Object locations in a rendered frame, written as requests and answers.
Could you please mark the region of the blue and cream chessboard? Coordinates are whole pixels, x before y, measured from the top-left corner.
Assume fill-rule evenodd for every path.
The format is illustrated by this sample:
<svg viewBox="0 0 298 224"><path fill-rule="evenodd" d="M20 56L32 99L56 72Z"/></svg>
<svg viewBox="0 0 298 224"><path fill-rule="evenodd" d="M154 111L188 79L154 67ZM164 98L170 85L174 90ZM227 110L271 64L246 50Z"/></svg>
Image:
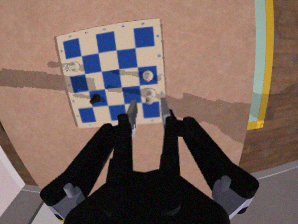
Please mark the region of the blue and cream chessboard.
<svg viewBox="0 0 298 224"><path fill-rule="evenodd" d="M137 100L137 124L162 123L161 101L165 81L160 19L110 24L57 36L62 69L79 128L118 125ZM78 71L64 66L78 62ZM143 73L151 71L149 82ZM145 102L144 91L153 88L154 103ZM94 94L101 100L90 104Z"/></svg>

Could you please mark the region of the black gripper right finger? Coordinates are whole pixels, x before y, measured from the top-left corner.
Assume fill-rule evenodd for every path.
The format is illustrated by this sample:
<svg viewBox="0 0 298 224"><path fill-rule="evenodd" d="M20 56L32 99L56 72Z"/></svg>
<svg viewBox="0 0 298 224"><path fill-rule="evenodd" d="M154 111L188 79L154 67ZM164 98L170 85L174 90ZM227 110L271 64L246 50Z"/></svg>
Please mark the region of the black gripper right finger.
<svg viewBox="0 0 298 224"><path fill-rule="evenodd" d="M166 98L160 98L160 101L165 129L155 192L158 215L172 219L180 213L178 137L183 137L212 191L213 200L225 209L230 219L236 214L243 214L259 188L258 180L234 164L193 117L177 120Z"/></svg>

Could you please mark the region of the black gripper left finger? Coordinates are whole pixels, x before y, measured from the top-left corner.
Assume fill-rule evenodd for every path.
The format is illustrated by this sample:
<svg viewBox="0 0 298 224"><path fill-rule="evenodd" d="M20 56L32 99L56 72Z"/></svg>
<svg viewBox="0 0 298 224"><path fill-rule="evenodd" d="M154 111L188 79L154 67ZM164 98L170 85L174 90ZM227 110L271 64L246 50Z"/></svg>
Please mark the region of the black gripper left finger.
<svg viewBox="0 0 298 224"><path fill-rule="evenodd" d="M131 100L126 113L117 116L118 125L102 125L67 169L41 190L41 199L58 219L65 220L88 197L113 149L101 207L113 220L121 219L128 212L128 171L133 171L132 138L139 116L137 100Z"/></svg>

